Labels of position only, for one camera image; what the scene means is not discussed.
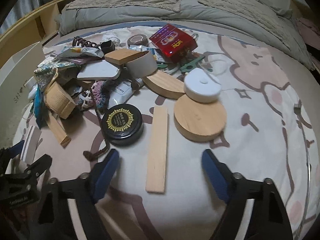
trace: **red box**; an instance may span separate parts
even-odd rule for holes
[[[198,47],[195,39],[171,24],[162,27],[150,40],[161,50],[163,56],[173,63],[179,62],[189,51]]]

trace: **gold ornate label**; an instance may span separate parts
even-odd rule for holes
[[[128,129],[133,122],[133,114],[126,109],[114,110],[108,116],[108,128],[114,132],[124,131]]]

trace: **grey bedding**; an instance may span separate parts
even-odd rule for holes
[[[291,34],[289,46],[256,23],[236,14],[200,4],[197,0],[181,0],[179,12],[145,6],[65,9],[61,15],[60,34],[65,35],[83,28],[144,20],[199,22],[245,33],[283,51],[313,70],[314,66],[305,43],[292,22],[284,17],[279,16],[279,18]]]

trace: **black round container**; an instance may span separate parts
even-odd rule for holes
[[[132,144],[139,139],[143,131],[141,112],[129,104],[113,106],[102,118],[102,129],[110,143]]]

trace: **black lid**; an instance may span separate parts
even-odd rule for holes
[[[110,140],[129,138],[140,130],[141,125],[141,112],[129,104],[113,106],[102,118],[103,132]]]

